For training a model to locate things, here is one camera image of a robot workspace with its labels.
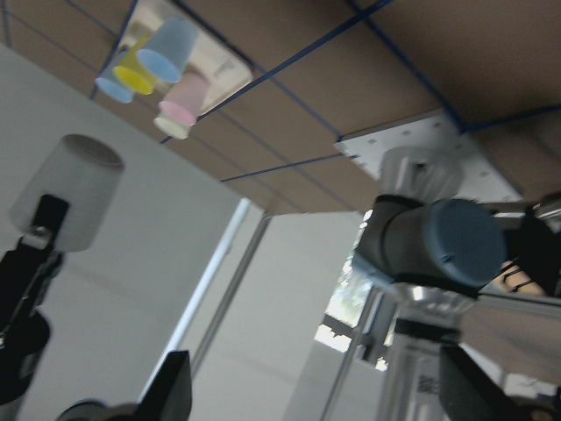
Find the white strip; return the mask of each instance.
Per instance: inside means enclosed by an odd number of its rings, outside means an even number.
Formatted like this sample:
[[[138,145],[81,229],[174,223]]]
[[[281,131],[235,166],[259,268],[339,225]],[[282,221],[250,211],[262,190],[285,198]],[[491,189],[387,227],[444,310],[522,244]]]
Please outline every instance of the white strip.
[[[214,251],[214,253],[212,254],[212,257],[209,260],[209,264],[204,269],[204,272],[202,273],[201,276],[201,280],[196,286],[195,292],[193,292],[193,295],[191,296],[191,299],[189,300],[187,307],[185,308],[185,311],[183,311],[183,314],[181,315],[181,318],[179,319],[179,322],[177,323],[177,326],[174,329],[174,333],[172,334],[171,338],[167,342],[166,348],[164,349],[162,355],[160,356],[158,364],[156,364],[155,369],[153,370],[152,374],[150,375],[150,378],[148,379],[148,382],[146,383],[144,389],[142,390],[140,399],[142,398],[142,396],[145,395],[145,393],[150,388],[150,385],[152,384],[154,377],[158,373],[158,370],[160,370],[160,366],[164,362],[167,353],[176,349],[177,346],[179,346],[179,344],[181,343],[181,340],[185,337],[185,334],[187,333],[187,330],[191,322],[193,321],[193,317],[195,316],[196,311],[199,309],[202,299],[204,298],[207,290],[209,289],[210,283],[214,279],[214,276],[217,273],[220,264],[224,260],[224,256],[228,253],[231,243],[233,242],[234,238],[236,237],[236,234],[238,233],[239,227],[242,225],[242,222],[244,222],[244,218],[245,215],[247,214],[247,211],[249,211],[250,204],[251,201],[245,198],[239,201],[239,205],[234,211],[230,223],[224,230],[224,234],[222,235],[222,238],[220,239],[220,241],[218,241],[218,246]]]

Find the light blue cup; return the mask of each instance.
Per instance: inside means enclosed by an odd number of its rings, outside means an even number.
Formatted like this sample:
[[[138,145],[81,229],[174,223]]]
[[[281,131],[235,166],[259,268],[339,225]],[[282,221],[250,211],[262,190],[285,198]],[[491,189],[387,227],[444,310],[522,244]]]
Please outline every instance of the light blue cup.
[[[103,72],[96,78],[96,86],[107,96],[120,103],[130,103],[134,91],[124,86],[113,75],[113,68],[123,59],[126,51],[117,54]]]
[[[161,80],[176,83],[187,66],[198,33],[186,19],[173,16],[137,51],[137,60]]]

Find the yellow cup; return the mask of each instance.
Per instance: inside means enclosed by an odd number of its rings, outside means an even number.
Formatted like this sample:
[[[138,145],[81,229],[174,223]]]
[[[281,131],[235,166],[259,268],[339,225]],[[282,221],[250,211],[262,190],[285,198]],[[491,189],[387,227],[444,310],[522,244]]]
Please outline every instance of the yellow cup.
[[[146,70],[137,60],[137,51],[150,37],[143,37],[126,52],[123,59],[113,68],[113,75],[128,88],[140,95],[149,95],[154,92],[154,84],[158,79],[153,73]]]

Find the white mounting plate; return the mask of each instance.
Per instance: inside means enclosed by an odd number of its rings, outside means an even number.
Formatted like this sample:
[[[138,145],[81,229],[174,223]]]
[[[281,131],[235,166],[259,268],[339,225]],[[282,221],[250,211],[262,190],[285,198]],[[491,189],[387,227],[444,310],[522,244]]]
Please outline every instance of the white mounting plate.
[[[248,64],[227,46],[201,28],[194,19],[167,0],[139,0],[127,25],[119,48],[130,47],[141,37],[154,33],[168,18],[180,16],[199,30],[188,70],[194,69],[210,82],[209,93],[202,105],[201,114],[232,96],[253,80]],[[171,85],[159,81],[156,90],[166,93]]]
[[[464,181],[456,197],[489,202],[518,202],[519,192],[495,168],[468,134],[458,129],[441,111],[423,114],[344,136],[336,148],[353,157],[371,177],[380,179],[384,153],[401,146],[434,148],[458,161]]]

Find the qr code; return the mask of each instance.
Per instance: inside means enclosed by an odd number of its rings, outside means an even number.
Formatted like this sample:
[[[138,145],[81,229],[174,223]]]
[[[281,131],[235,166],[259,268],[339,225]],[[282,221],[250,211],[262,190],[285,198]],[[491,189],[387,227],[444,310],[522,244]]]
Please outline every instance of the qr code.
[[[428,375],[420,375],[417,392],[428,395],[438,395],[438,380]]]

